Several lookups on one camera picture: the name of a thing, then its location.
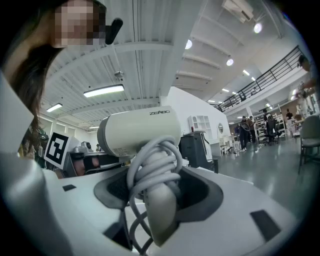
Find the black machine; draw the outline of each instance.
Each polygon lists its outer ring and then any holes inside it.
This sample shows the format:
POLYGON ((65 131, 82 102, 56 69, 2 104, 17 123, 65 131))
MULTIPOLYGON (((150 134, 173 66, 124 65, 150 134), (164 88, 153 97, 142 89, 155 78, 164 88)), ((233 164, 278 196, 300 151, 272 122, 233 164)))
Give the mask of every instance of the black machine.
POLYGON ((218 160, 212 160, 207 146, 210 147, 210 143, 206 140, 204 132, 193 131, 181 137, 179 151, 182 158, 189 161, 190 167, 202 167, 218 173, 218 160))

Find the white wall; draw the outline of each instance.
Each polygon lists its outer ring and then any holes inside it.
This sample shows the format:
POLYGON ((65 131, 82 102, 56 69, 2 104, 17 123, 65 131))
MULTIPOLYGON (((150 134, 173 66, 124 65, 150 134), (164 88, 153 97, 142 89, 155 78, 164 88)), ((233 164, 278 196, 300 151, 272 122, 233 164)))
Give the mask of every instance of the white wall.
POLYGON ((188 117, 199 115, 209 117, 209 122, 212 129, 212 137, 214 140, 218 138, 217 128, 219 123, 221 123, 223 126, 222 135, 230 135, 227 116, 202 99, 199 99, 188 92, 176 87, 171 87, 167 99, 163 105, 171 106, 175 110, 180 121, 181 131, 184 134, 191 132, 188 123, 188 117))

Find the woman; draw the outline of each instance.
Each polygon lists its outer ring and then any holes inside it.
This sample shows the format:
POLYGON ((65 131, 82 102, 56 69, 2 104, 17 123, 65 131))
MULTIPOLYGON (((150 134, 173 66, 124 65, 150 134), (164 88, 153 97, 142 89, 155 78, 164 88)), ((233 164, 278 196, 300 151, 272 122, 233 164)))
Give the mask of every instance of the woman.
POLYGON ((50 64, 66 46, 92 45, 105 27, 105 15, 106 8, 96 0, 48 0, 31 15, 13 40, 1 68, 15 93, 34 115, 21 142, 21 157, 35 157, 38 114, 50 64))

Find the gray chair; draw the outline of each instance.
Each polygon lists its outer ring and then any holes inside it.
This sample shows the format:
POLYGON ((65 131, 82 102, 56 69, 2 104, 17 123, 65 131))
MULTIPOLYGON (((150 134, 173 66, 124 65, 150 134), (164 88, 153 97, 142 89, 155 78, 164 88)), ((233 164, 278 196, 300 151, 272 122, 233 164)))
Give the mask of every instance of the gray chair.
POLYGON ((319 147, 320 147, 320 119, 317 115, 311 115, 305 119, 300 130, 300 140, 301 140, 301 153, 300 153, 300 167, 302 166, 302 161, 306 162, 307 158, 312 160, 320 161, 319 147), (307 149, 317 148, 317 155, 307 153, 307 149))

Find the laboratory room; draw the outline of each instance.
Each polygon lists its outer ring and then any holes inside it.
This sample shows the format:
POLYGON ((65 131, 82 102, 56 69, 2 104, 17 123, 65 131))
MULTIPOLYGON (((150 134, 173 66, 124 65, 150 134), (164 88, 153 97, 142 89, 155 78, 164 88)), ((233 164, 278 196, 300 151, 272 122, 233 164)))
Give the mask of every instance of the laboratory room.
POLYGON ((294 10, 21 4, 0 71, 11 254, 312 254, 320 84, 294 10))

